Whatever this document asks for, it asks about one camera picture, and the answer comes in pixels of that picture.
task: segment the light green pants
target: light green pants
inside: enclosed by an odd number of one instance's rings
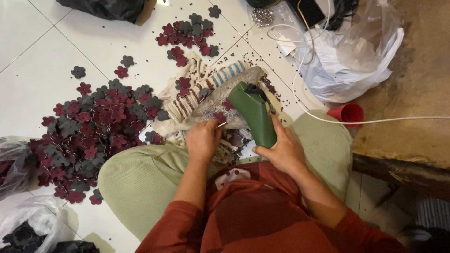
[[[321,111],[313,114],[334,120]],[[306,113],[290,128],[303,146],[307,166],[344,200],[352,162],[348,130]],[[187,163],[186,149],[168,145],[134,147],[114,155],[103,165],[99,189],[117,218],[142,241],[172,200]],[[208,178],[217,171],[211,165]]]

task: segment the right hand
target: right hand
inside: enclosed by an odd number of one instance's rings
[[[277,134],[277,142],[270,149],[256,146],[253,152],[267,158],[277,169],[292,176],[299,169],[306,168],[302,145],[297,142],[290,129],[281,125],[275,115],[269,115]]]

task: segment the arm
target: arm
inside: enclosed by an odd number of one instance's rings
[[[198,252],[204,230],[206,174],[222,136],[216,120],[197,124],[186,136],[189,162],[172,202],[137,253]]]
[[[262,146],[253,152],[266,157],[277,169],[290,175],[298,185],[308,209],[320,223],[334,228],[360,244],[366,252],[405,252],[394,238],[378,229],[367,227],[364,222],[339,200],[306,166],[302,146],[294,134],[271,115],[277,134],[275,145]]]

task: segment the left hand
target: left hand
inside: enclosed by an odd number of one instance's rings
[[[197,123],[186,136],[189,161],[199,165],[208,165],[219,146],[222,137],[222,127],[216,128],[217,120],[210,119]]]

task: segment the black phone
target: black phone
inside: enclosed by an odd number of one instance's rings
[[[315,2],[315,0],[288,0],[288,3],[293,8],[295,14],[299,17],[300,21],[306,28],[306,24],[302,19],[302,16],[300,15],[300,12],[297,9],[297,4],[300,1],[299,9],[303,13],[303,16],[306,19],[306,22],[308,23],[308,26],[312,28],[314,25],[320,23],[322,20],[325,19],[325,14],[320,9],[319,5]]]

